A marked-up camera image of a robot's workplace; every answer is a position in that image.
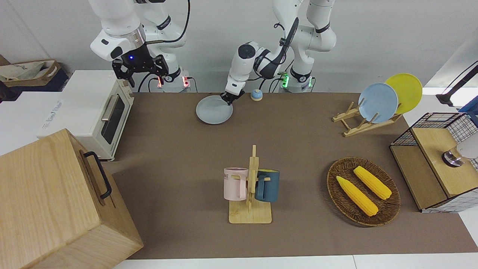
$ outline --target brown tabletop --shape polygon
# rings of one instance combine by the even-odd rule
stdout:
[[[113,173],[144,241],[131,256],[236,258],[351,254],[477,252],[458,214],[420,213],[388,146],[404,119],[344,138],[331,117],[357,94],[246,94],[221,125],[197,119],[207,94],[136,96]],[[359,120],[348,120],[352,126]],[[223,168],[247,167],[257,145],[260,168],[281,171],[271,224],[229,224]],[[381,166],[395,180],[402,208],[391,223],[354,226],[337,212],[326,189],[332,163],[354,156]]]

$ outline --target mug handle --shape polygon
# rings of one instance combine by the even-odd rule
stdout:
[[[239,176],[240,177],[240,185],[239,185],[239,199],[246,199],[247,190],[246,190],[246,176]]]
[[[264,199],[264,179],[266,178],[265,175],[260,175],[259,176],[259,181],[257,183],[257,189],[256,189],[256,193],[257,193],[257,197],[259,199]]]

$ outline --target small round container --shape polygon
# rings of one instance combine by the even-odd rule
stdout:
[[[262,91],[261,90],[253,90],[250,94],[250,98],[254,101],[262,100]]]

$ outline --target plate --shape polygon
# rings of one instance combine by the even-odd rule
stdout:
[[[219,95],[203,98],[196,106],[197,117],[208,124],[221,124],[232,115],[232,105],[228,105]]]
[[[372,123],[382,123],[389,120],[397,111],[398,97],[392,87],[385,83],[375,83],[368,86],[358,98],[358,103],[365,98],[358,108],[360,115],[371,122],[373,116],[378,113]]]
[[[398,96],[397,114],[403,114],[414,109],[422,99],[423,87],[417,77],[401,73],[391,76],[385,84],[392,87]]]
[[[362,166],[376,176],[391,190],[390,198],[382,200],[373,193],[355,174],[354,169]],[[342,190],[336,176],[341,176],[352,182],[379,208],[372,217],[367,216]],[[337,208],[352,221],[363,226],[379,226],[391,222],[400,211],[400,194],[391,177],[378,165],[366,159],[347,157],[336,161],[327,173],[327,188],[332,201]]]

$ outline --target yellow plate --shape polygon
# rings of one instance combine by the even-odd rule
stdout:
[[[385,84],[392,87],[398,96],[397,114],[414,109],[422,99],[423,87],[418,78],[412,74],[401,73],[391,76]]]

